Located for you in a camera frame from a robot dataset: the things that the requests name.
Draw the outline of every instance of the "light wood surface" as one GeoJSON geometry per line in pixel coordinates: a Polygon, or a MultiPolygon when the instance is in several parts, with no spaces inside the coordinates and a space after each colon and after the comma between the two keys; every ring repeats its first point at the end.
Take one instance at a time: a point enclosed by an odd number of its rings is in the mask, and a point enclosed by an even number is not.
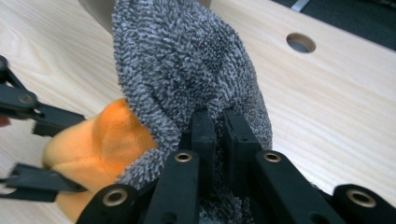
{"type": "MultiPolygon", "coordinates": [[[[325,191],[353,183],[396,205],[396,52],[271,1],[213,0],[256,67],[274,150],[325,191]],[[300,53],[287,35],[312,38],[300,53]]],[[[0,54],[40,101],[87,118],[122,96],[111,35],[78,0],[0,0],[0,54]]],[[[0,129],[0,176],[40,165],[32,121],[0,129]]],[[[54,204],[0,200],[2,223],[69,223],[54,204]]]]}

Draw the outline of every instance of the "brass insert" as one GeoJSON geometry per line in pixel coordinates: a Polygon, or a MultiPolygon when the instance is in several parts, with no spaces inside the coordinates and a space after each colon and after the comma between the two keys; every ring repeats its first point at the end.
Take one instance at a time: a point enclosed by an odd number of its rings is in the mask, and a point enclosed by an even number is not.
{"type": "Polygon", "coordinates": [[[264,158],[265,158],[267,161],[271,161],[271,162],[279,162],[279,161],[282,160],[278,155],[276,155],[276,154],[273,153],[273,152],[267,152],[267,153],[265,153],[265,154],[264,154],[264,158]]]}
{"type": "Polygon", "coordinates": [[[103,204],[112,207],[125,202],[128,193],[125,189],[112,189],[103,198],[103,204]]]}
{"type": "Polygon", "coordinates": [[[191,154],[185,153],[185,152],[178,153],[175,156],[175,160],[179,161],[179,162],[187,162],[187,161],[190,161],[191,159],[192,159],[191,154]]]}
{"type": "Polygon", "coordinates": [[[360,206],[368,207],[368,208],[376,206],[375,199],[361,190],[349,189],[346,192],[346,196],[349,198],[350,201],[360,206]]]}

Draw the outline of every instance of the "black surface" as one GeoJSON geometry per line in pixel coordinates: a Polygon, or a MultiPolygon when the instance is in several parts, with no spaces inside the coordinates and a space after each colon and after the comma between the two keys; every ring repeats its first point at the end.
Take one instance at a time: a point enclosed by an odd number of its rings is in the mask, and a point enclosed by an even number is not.
{"type": "Polygon", "coordinates": [[[272,208],[276,222],[271,223],[345,223],[282,153],[259,151],[251,164],[251,197],[264,213],[272,208]]]}
{"type": "MultiPolygon", "coordinates": [[[[275,0],[291,7],[297,0],[275,0]]],[[[310,0],[302,13],[396,50],[396,1],[310,0]]]]}

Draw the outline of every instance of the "black plastic part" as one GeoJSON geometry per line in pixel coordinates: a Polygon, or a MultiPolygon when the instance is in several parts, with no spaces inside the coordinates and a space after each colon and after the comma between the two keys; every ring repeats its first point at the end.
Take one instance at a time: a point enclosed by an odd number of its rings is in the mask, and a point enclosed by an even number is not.
{"type": "Polygon", "coordinates": [[[33,133],[41,136],[54,136],[84,120],[80,114],[38,102],[35,94],[26,90],[7,67],[7,60],[1,55],[0,115],[12,119],[34,119],[33,133]]]}
{"type": "Polygon", "coordinates": [[[276,216],[269,203],[258,201],[256,198],[250,198],[250,212],[254,223],[257,224],[275,224],[276,216]]]}
{"type": "Polygon", "coordinates": [[[213,189],[216,147],[215,128],[207,110],[196,111],[192,115],[191,150],[197,153],[201,160],[202,195],[209,195],[213,189]]]}
{"type": "Polygon", "coordinates": [[[54,136],[62,130],[82,122],[84,116],[51,105],[39,104],[33,133],[41,136],[54,136]]]}
{"type": "Polygon", "coordinates": [[[132,210],[136,210],[139,213],[139,219],[137,222],[129,222],[128,224],[135,224],[135,223],[143,223],[144,219],[146,218],[147,210],[149,209],[149,204],[152,199],[152,195],[154,194],[154,190],[158,184],[158,178],[154,181],[148,183],[145,187],[138,191],[138,199],[136,207],[132,210]]]}
{"type": "Polygon", "coordinates": [[[91,199],[79,216],[77,224],[137,223],[137,198],[137,190],[132,186],[115,184],[105,187],[91,199]]]}
{"type": "Polygon", "coordinates": [[[12,119],[33,119],[36,104],[34,93],[0,85],[0,115],[12,119]]]}
{"type": "Polygon", "coordinates": [[[224,146],[227,183],[234,196],[246,197],[248,165],[262,148],[243,115],[234,110],[224,112],[224,146]]]}
{"type": "Polygon", "coordinates": [[[396,208],[360,186],[342,185],[335,188],[332,205],[347,223],[396,223],[396,208]]]}
{"type": "Polygon", "coordinates": [[[180,150],[168,157],[145,224],[198,223],[199,163],[198,155],[190,150],[180,150]]]}
{"type": "Polygon", "coordinates": [[[76,182],[50,170],[17,164],[9,178],[0,179],[7,188],[16,189],[0,198],[50,202],[55,200],[59,191],[82,192],[86,189],[76,182]]]}
{"type": "Polygon", "coordinates": [[[252,171],[252,197],[267,200],[263,204],[270,204],[276,223],[345,223],[283,154],[257,152],[252,171]]]}
{"type": "Polygon", "coordinates": [[[183,133],[181,135],[178,150],[191,150],[191,133],[183,133]]]}

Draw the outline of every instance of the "table surface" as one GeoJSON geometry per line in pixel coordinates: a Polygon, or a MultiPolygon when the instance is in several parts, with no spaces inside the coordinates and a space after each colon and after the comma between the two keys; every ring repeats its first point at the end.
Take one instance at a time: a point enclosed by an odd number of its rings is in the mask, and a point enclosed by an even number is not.
{"type": "MultiPolygon", "coordinates": [[[[213,0],[240,34],[284,153],[332,193],[353,183],[396,205],[396,52],[271,1],[213,0]],[[287,36],[314,40],[295,51],[287,36]]],[[[77,0],[0,0],[0,54],[43,103],[85,115],[121,98],[112,38],[77,0]]],[[[0,129],[0,176],[15,162],[40,165],[48,137],[31,120],[0,129]]],[[[69,223],[52,203],[0,201],[2,223],[69,223]]]]}

